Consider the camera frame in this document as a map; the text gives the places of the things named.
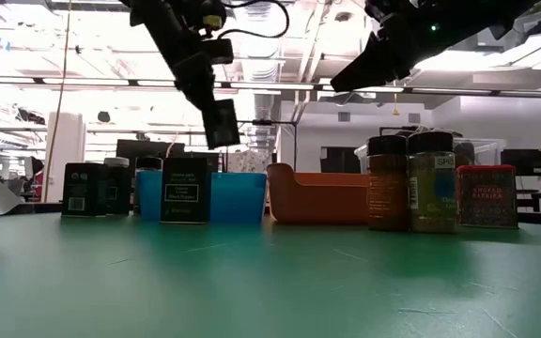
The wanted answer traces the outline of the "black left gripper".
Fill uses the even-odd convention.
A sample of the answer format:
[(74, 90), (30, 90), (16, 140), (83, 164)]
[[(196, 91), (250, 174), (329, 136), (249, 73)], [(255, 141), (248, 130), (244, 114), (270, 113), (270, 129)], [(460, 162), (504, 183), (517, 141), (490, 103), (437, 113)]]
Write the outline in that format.
[(144, 25), (175, 76), (175, 86), (202, 111), (209, 149), (240, 143), (234, 101), (215, 100), (214, 73), (202, 42), (215, 39), (226, 10), (221, 0), (128, 0), (130, 25)]

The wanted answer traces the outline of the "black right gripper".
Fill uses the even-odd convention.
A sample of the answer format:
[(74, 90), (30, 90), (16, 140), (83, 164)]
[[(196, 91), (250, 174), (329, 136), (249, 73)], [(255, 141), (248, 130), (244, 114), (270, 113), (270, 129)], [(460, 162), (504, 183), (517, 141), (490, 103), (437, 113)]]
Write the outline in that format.
[(363, 51), (330, 84), (336, 92), (382, 86), (410, 74), (419, 61), (497, 23), (496, 0), (365, 0), (365, 11), (378, 20)]

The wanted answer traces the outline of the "black pepper spice tin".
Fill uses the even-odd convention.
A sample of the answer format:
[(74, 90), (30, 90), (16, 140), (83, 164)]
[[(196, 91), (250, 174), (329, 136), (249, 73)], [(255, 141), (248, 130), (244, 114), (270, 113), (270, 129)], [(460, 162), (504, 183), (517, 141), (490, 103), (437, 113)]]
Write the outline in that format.
[(163, 223), (208, 223), (211, 172), (204, 158), (163, 160), (161, 216)]

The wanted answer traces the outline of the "blue plastic bin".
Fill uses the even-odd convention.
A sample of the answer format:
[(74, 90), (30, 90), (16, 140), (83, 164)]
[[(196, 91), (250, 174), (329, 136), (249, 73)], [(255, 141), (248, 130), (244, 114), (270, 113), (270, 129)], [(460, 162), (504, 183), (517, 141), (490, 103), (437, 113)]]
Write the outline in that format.
[[(140, 217), (162, 222), (162, 171), (138, 174)], [(260, 223), (266, 198), (266, 176), (253, 173), (212, 173), (209, 223)]]

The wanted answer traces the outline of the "orange-red plastic bin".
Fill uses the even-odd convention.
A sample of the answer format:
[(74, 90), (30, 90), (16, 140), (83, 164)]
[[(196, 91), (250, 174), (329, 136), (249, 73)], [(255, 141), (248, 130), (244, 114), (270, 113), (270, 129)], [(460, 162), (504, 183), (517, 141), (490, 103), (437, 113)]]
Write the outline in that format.
[(267, 167), (270, 213), (285, 224), (365, 224), (367, 176), (296, 173), (290, 165)]

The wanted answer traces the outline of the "black spice tin with barcode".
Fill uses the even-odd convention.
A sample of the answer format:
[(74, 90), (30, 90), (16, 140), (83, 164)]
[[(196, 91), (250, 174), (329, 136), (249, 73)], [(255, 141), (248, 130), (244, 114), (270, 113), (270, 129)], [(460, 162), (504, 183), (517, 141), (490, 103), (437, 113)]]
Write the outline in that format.
[(107, 167), (101, 163), (71, 162), (65, 166), (62, 215), (106, 215)]

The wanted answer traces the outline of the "smoked paprika spice tin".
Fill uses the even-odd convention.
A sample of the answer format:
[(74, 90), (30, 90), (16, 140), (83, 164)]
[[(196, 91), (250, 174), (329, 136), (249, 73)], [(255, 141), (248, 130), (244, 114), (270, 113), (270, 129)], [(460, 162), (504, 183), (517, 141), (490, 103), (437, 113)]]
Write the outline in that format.
[(463, 165), (456, 169), (460, 226), (518, 229), (516, 169), (512, 165)]

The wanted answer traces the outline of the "small black monitor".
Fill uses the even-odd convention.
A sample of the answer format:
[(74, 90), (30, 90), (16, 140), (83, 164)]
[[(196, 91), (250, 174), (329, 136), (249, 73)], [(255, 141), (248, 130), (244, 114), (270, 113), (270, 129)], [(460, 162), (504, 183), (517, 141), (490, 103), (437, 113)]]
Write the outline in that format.
[(185, 152), (187, 158), (205, 159), (210, 172), (219, 171), (220, 155), (213, 152)]

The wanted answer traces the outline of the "large black monitor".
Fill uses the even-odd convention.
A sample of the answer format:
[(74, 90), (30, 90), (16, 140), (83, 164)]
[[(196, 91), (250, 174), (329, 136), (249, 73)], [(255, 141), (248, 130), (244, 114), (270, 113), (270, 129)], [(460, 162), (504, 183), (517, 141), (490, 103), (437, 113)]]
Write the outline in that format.
[(154, 156), (162, 160), (167, 157), (182, 156), (185, 153), (185, 145), (182, 143), (165, 143), (151, 141), (136, 141), (119, 139), (116, 142), (116, 155), (130, 160), (130, 169), (135, 171), (137, 157)]

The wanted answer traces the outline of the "white patterned board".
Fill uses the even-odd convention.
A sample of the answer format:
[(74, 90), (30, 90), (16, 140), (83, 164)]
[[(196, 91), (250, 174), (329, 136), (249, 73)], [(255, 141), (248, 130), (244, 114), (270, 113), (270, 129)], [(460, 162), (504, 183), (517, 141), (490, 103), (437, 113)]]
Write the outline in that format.
[(271, 164), (269, 151), (245, 150), (228, 154), (227, 171), (229, 173), (265, 173)]

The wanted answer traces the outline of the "orange spice jar, black lid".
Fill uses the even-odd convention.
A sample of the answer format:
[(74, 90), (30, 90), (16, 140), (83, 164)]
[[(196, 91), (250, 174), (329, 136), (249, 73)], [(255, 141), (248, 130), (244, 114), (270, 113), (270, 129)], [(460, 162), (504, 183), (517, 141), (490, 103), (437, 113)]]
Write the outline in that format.
[(368, 224), (372, 230), (410, 228), (407, 138), (373, 136), (367, 140)]

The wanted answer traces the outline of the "overhead light bar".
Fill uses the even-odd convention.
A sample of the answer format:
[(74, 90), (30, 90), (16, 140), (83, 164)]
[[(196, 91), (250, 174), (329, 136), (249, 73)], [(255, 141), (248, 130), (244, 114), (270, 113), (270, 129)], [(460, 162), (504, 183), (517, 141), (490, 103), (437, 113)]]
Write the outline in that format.
[[(0, 76), (0, 85), (69, 85), (69, 86), (99, 86), (99, 87), (143, 87), (175, 89), (174, 81), (167, 80), (137, 80), (137, 79), (90, 79), (90, 78), (39, 78), (23, 76)], [(316, 91), (333, 92), (329, 84), (309, 83), (270, 83), (270, 82), (215, 82), (214, 89), (248, 89), (269, 91)], [(494, 97), (541, 99), (541, 90), (502, 90), (474, 89), (427, 86), (370, 86), (355, 89), (354, 93), (374, 94), (403, 94), (426, 96), (465, 96), (465, 97)]]

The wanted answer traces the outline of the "clear plastic storage box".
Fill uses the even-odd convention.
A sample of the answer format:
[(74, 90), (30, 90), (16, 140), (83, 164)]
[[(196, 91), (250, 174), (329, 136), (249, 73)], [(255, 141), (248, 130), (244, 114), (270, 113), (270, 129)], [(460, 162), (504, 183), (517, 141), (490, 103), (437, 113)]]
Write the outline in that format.
[(498, 165), (503, 140), (456, 139), (447, 132), (425, 132), (414, 135), (380, 135), (370, 137), (354, 154), (362, 161), (363, 174), (368, 172), (368, 160), (387, 161), (400, 165), (405, 157), (409, 169), (456, 169), (469, 165)]

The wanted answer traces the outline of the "tall green herb spice jar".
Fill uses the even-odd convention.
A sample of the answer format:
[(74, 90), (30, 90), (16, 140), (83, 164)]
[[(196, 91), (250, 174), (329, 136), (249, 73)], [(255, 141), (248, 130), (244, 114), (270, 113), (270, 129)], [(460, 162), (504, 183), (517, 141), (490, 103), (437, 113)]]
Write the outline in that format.
[(417, 233), (456, 232), (456, 157), (446, 131), (408, 139), (410, 228)]

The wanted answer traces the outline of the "white pillar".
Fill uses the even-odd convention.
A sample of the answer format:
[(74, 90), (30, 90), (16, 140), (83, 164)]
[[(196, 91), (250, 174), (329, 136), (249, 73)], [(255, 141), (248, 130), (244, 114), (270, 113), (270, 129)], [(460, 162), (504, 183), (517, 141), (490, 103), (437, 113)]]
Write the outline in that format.
[(62, 112), (49, 113), (41, 201), (57, 203), (63, 199), (65, 166), (85, 160), (86, 125), (84, 116)]

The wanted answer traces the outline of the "black monitor on stand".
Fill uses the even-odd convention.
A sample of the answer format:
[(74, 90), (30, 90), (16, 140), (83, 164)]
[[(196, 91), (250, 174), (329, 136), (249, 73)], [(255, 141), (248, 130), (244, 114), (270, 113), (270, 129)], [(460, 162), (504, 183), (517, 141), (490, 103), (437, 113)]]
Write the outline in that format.
[(504, 149), (501, 164), (513, 166), (517, 177), (541, 177), (541, 149)]

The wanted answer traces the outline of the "silver ventilation duct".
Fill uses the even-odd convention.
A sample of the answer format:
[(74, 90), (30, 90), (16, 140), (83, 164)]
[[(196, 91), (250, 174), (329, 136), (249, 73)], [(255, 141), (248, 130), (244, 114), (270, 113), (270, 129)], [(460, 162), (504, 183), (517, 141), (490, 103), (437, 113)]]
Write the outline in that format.
[(243, 10), (242, 29), (252, 31), (264, 38), (245, 35), (240, 54), (246, 58), (241, 63), (243, 79), (248, 83), (278, 81), (279, 63), (275, 58), (279, 54), (278, 38), (267, 38), (281, 33), (285, 29), (284, 12), (275, 4), (260, 2)]

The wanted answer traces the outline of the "black metal stand frame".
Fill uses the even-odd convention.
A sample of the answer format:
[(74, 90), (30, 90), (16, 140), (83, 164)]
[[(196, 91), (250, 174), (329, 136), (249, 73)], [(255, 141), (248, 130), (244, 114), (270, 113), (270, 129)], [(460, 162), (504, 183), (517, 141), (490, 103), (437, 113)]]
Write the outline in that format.
[(283, 126), (288, 125), (291, 127), (292, 131), (288, 133), (291, 134), (293, 138), (293, 165), (292, 168), (297, 171), (297, 158), (298, 158), (298, 122), (295, 121), (281, 121), (281, 120), (272, 120), (272, 119), (253, 119), (253, 120), (238, 120), (238, 129), (244, 127), (246, 124), (253, 126)]

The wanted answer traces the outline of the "black wall screen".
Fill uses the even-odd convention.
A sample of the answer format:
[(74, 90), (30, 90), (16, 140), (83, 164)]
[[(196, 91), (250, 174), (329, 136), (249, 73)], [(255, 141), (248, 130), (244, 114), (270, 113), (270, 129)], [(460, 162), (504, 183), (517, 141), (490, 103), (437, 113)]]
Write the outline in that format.
[(355, 147), (324, 146), (320, 153), (322, 173), (360, 174), (360, 160)]

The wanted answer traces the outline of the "black table frame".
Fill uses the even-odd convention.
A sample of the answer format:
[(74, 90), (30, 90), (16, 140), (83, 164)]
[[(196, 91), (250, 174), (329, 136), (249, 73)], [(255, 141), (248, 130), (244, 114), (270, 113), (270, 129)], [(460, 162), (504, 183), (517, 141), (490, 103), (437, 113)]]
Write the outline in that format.
[[(5, 216), (24, 215), (24, 214), (40, 214), (40, 213), (56, 213), (62, 209), (61, 203), (20, 203), (11, 211), (5, 213)], [(540, 212), (519, 212), (519, 223), (541, 224)]]

